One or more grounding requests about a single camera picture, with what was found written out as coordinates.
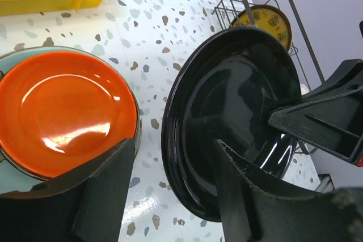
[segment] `stacked plates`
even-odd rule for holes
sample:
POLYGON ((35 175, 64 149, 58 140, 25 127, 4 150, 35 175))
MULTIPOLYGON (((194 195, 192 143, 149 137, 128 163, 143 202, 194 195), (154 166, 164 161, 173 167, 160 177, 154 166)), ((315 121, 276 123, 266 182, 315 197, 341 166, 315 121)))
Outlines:
POLYGON ((138 149, 136 99, 99 58, 59 46, 31 48, 0 58, 0 71, 0 145, 7 159, 0 163, 0 193, 29 190, 124 138, 134 138, 138 149))

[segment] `speckled white surface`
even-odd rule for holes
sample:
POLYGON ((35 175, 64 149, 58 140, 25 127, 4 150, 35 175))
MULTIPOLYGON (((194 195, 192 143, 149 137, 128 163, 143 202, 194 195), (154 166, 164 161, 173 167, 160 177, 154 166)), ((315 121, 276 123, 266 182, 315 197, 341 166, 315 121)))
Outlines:
MULTIPOLYGON (((0 18, 0 54, 40 45, 75 47, 110 63, 131 85, 143 113, 143 137, 120 241, 224 241, 220 223, 195 217, 176 199, 164 174, 160 144, 164 105, 178 70, 220 30, 210 14, 217 2, 104 0, 80 12, 0 18)), ((284 180, 310 189, 319 184, 310 157, 301 154, 294 156, 284 180)))

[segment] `plate rim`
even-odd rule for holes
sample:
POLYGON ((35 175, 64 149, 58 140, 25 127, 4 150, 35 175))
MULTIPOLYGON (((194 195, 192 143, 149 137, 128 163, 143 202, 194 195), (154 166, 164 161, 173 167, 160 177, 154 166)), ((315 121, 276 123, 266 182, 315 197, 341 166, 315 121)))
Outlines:
MULTIPOLYGON (((170 129, 170 126, 168 124, 168 122, 170 122, 170 118, 168 117, 169 112, 171 110, 171 106, 173 105, 173 101, 175 98, 175 94, 176 94, 176 90, 179 88, 180 86, 180 82, 183 80, 183 78, 185 77, 185 74, 188 70, 188 68, 190 67, 191 63, 194 61, 194 59, 200 54, 200 52, 210 43, 212 43, 215 39, 218 39, 220 36, 224 35, 227 32, 238 32, 241 31, 243 29, 254 29, 256 31, 259 31, 261 33, 264 33, 265 35, 267 34, 268 36, 272 37, 273 39, 276 40, 276 38, 274 38, 270 33, 268 33, 267 31, 263 30, 263 29, 259 29, 259 28, 254 28, 254 27, 250 27, 250 26, 239 26, 239 27, 233 27, 233 28, 227 28, 227 29, 223 29, 222 31, 214 34, 213 36, 209 37, 208 39, 206 39, 202 44, 200 44, 194 51, 193 53, 190 55, 190 57, 186 60, 185 64, 182 66, 181 70, 179 71, 178 75, 175 78, 175 81, 170 89, 170 93, 166 102, 166 106, 165 106, 165 110, 164 110, 164 115, 163 115, 163 122, 162 122, 162 131, 161 131, 161 152, 162 152, 162 159, 163 159, 163 166, 164 166, 164 171, 167 177, 167 180, 169 182, 169 184, 171 185, 171 189, 174 192, 174 194, 176 195, 177 199, 183 204, 184 207, 186 207, 191 213, 197 215, 198 217, 211 221, 211 222, 221 222, 221 218, 219 217, 214 217, 214 216, 209 216, 206 215, 205 209, 201 209, 202 206, 200 206, 196 201, 194 201, 193 205, 191 205, 184 197, 183 195, 189 195, 191 196, 190 193, 184 193, 181 194, 179 192, 178 189, 183 188, 184 192, 187 192, 187 188, 185 186, 185 183, 183 185, 178 185, 176 186, 176 184, 178 184, 177 179, 176 179, 176 174, 174 173, 175 171, 173 171, 173 169, 171 169, 172 163, 170 163, 171 161, 171 156, 170 153, 171 151, 168 150, 168 141, 170 141, 169 137, 168 137, 168 131, 167 129, 170 129)), ((288 165, 286 166, 286 169, 284 170, 283 175, 285 174, 285 172, 288 169, 289 164, 291 163, 292 158, 290 159, 288 165)))
MULTIPOLYGON (((141 144, 141 136, 142 136, 142 118, 141 118, 141 111, 140 111, 140 107, 138 105, 138 101, 136 99, 136 96, 133 92, 133 90, 131 89, 131 86, 129 85, 129 83, 125 80, 125 78, 114 68, 112 67, 109 63, 107 63, 106 61, 104 61, 103 59, 99 58, 98 56, 95 56, 89 52, 85 52, 84 50, 80 50, 80 49, 76 49, 76 48, 71 48, 68 46, 59 46, 59 45, 55 45, 55 46, 34 46, 34 47, 30 47, 30 48, 24 48, 21 50, 16 50, 10 53, 6 53, 0 56, 0 62, 4 59, 4 58, 10 58, 14 55, 17 55, 19 53, 24 53, 24 52, 32 52, 32 56, 27 57, 28 58, 32 58, 36 55, 40 55, 40 54, 47 54, 47 53, 54 53, 54 52, 66 52, 66 53, 78 53, 78 54, 85 54, 88 57, 92 57, 94 59, 96 59, 97 61, 101 62, 102 64, 106 65, 107 68, 111 69, 112 71, 114 71, 118 77, 121 78, 121 80, 125 83, 127 89, 130 91, 132 98, 133 98, 133 102, 135 104, 135 108, 136 108, 136 129, 134 132, 134 141, 135 141, 135 156, 137 156, 138 151, 140 149, 140 144, 141 144)), ((0 77, 0 81, 2 80, 3 77, 6 76, 6 74, 8 72, 10 72, 15 66, 20 65, 23 61, 25 61, 26 59, 22 59, 20 62, 18 62, 16 65, 12 65, 11 68, 3 73, 3 76, 0 77)), ((11 156, 9 154, 7 154, 6 150, 0 145, 0 154, 4 156, 4 158, 11 164, 13 165, 15 168, 17 168, 19 171, 23 172, 24 174, 36 178, 38 180, 41 181, 46 181, 49 179, 52 179, 51 177, 46 177, 46 176, 42 176, 40 174, 34 173, 32 171, 30 171, 29 169, 23 167, 22 165, 18 164, 17 162, 15 162, 15 160, 13 160, 11 158, 11 156)))

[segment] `dish rack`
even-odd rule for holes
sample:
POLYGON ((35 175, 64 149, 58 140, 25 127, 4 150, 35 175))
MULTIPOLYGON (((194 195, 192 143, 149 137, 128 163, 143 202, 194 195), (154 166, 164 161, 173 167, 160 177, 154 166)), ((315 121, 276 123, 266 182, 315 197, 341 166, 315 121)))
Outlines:
MULTIPOLYGON (((301 83, 307 85, 309 91, 312 90, 310 84, 311 80, 309 80, 305 71, 307 65, 315 68, 318 81, 323 83, 325 79, 322 70, 319 66, 318 60, 316 59, 315 53, 310 44, 309 38, 293 0, 220 0, 218 5, 214 7, 212 14, 216 15, 221 28, 227 29, 232 26, 233 20, 238 18, 238 15, 245 10, 251 25, 253 27, 258 27, 252 14, 251 6, 260 4, 269 4, 270 6, 274 6, 288 16, 293 33, 289 55, 291 56, 298 70, 301 83), (304 58, 300 57, 300 49, 303 49, 304 58)), ((317 148, 313 148, 309 152, 307 150, 306 144, 304 144, 302 141, 298 141, 298 145, 301 151, 298 151, 297 153, 311 154, 317 150, 317 148)))

